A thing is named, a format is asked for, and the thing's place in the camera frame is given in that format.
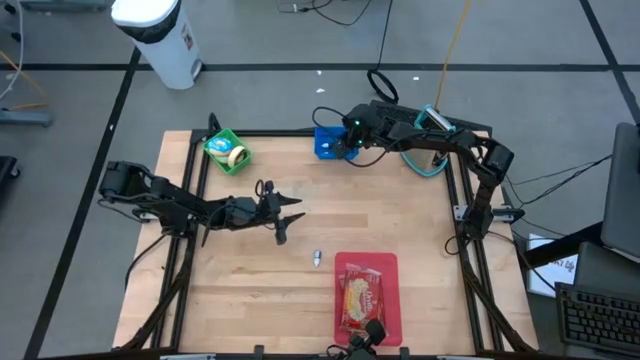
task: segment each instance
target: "white cable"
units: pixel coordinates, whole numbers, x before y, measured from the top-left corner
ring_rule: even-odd
[[[20,24],[18,25],[18,31],[20,32],[20,58],[18,59],[18,70],[16,70],[13,79],[9,83],[9,86],[0,94],[0,100],[4,98],[5,95],[11,90],[13,84],[16,83],[16,80],[20,77],[20,72],[22,71],[22,61],[24,60],[24,19],[22,16],[22,4],[20,4],[20,0],[16,0],[16,8],[18,9],[18,21]]]

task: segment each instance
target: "trash can lid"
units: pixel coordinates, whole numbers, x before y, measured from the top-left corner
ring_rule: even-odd
[[[180,0],[116,0],[111,18],[116,25],[149,27],[162,22]]]

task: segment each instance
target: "white trash can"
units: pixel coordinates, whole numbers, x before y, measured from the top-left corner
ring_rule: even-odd
[[[202,60],[182,0],[116,0],[111,18],[168,88],[193,86]]]

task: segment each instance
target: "desk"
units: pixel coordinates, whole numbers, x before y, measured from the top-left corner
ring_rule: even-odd
[[[190,137],[189,131],[165,133],[157,175],[182,182]],[[270,179],[277,191],[303,199],[283,208],[283,215],[307,215],[289,227],[282,246],[264,228],[212,232],[206,246],[198,246],[181,352],[251,353],[262,344],[267,353],[323,353],[333,343],[334,256],[369,251],[398,257],[402,346],[412,355],[474,353],[459,262],[443,250],[454,234],[444,175],[420,178],[397,154],[365,169],[319,161],[310,137],[243,140],[254,153],[252,164],[236,177],[212,164],[204,198],[253,196],[255,182]],[[368,162],[379,151],[363,151],[357,160]],[[198,151],[195,164],[201,156]],[[457,161],[453,163],[458,177]],[[196,167],[191,191],[198,171]],[[472,181],[475,188],[475,176]],[[456,184],[464,203],[461,181]],[[494,204],[502,201],[496,191]],[[511,238],[506,224],[493,224],[491,230]],[[143,225],[137,252],[159,233],[159,224]],[[128,341],[157,304],[168,248],[168,242],[162,244],[132,272],[114,345]],[[323,252],[318,268],[312,264],[316,249]],[[498,307],[523,339],[537,347],[515,248],[489,234],[485,251]],[[169,324],[174,314],[168,311]],[[484,311],[481,315],[486,323]],[[168,343],[169,329],[163,343]],[[485,348],[490,348],[488,326],[482,330]],[[379,348],[379,353],[397,354],[398,349]]]

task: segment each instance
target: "grey floor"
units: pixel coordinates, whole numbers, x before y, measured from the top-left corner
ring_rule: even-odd
[[[185,0],[202,57],[209,64],[374,63],[387,1],[373,1],[361,21],[343,28],[313,13],[279,14],[276,0]],[[621,64],[640,64],[635,0],[591,0]],[[338,1],[327,13],[348,20],[364,0]],[[463,0],[394,3],[385,63],[439,63]],[[27,13],[27,63],[125,64],[133,45],[106,13]],[[0,37],[0,49],[18,48]],[[475,1],[452,59],[469,64],[606,64],[577,0]],[[9,72],[0,72],[0,88]],[[433,102],[440,73],[387,71],[401,104]],[[50,128],[0,127],[0,154],[16,156],[22,177],[0,208],[0,355],[22,358],[64,246],[121,71],[31,71],[49,93]],[[640,92],[640,73],[624,74]],[[37,100],[20,80],[2,107]],[[363,71],[229,71],[202,73],[196,86],[166,89],[151,71],[131,85],[108,159],[153,169],[166,130],[202,128],[214,111],[223,126],[292,129],[310,126],[311,110],[348,111],[374,98]],[[450,72],[441,109],[490,125],[515,153],[514,181],[594,160],[611,152],[614,128],[633,122],[611,72]],[[337,122],[326,116],[326,123]],[[572,232],[602,218],[608,164],[527,207],[527,218]],[[523,186],[530,198],[553,180]],[[522,233],[535,229],[523,224]],[[139,227],[92,205],[41,356],[108,350],[123,299],[123,277]],[[530,296],[542,349],[561,353],[552,300]]]

